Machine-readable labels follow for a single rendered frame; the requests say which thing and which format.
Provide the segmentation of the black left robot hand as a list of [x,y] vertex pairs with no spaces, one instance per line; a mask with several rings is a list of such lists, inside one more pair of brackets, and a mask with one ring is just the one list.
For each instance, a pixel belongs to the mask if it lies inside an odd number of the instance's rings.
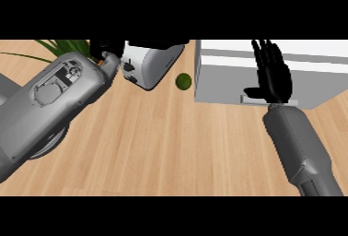
[[125,40],[98,40],[91,39],[91,55],[98,65],[107,60],[107,57],[114,54],[117,59],[123,58],[126,48]]

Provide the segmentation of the green can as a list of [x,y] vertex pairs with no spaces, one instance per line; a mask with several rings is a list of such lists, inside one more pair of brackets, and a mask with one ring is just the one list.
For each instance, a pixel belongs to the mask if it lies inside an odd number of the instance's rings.
[[187,73],[179,74],[176,78],[176,86],[181,90],[188,90],[191,88],[192,77]]

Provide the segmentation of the green leafy plant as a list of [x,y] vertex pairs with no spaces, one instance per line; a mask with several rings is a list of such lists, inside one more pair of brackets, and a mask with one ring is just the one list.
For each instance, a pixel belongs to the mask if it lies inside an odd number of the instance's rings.
[[86,40],[36,40],[36,42],[54,53],[57,57],[66,53],[79,52],[97,61],[91,53],[91,43]]

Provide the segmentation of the white cabinet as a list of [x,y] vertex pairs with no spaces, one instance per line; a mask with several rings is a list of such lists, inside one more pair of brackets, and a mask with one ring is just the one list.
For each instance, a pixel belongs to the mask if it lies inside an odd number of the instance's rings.
[[[348,74],[348,40],[274,40],[293,71]],[[257,68],[251,40],[198,40],[204,65]]]

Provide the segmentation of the silver toaster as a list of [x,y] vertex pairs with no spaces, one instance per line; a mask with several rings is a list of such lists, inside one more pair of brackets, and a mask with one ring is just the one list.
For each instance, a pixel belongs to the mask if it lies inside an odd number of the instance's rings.
[[122,58],[125,78],[144,90],[160,84],[189,40],[129,40]]

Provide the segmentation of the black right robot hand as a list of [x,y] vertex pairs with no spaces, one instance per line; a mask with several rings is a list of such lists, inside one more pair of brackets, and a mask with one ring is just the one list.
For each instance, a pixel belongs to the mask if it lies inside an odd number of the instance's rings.
[[288,103],[293,95],[293,79],[282,51],[271,40],[253,40],[257,63],[259,87],[246,88],[250,98],[268,103]]

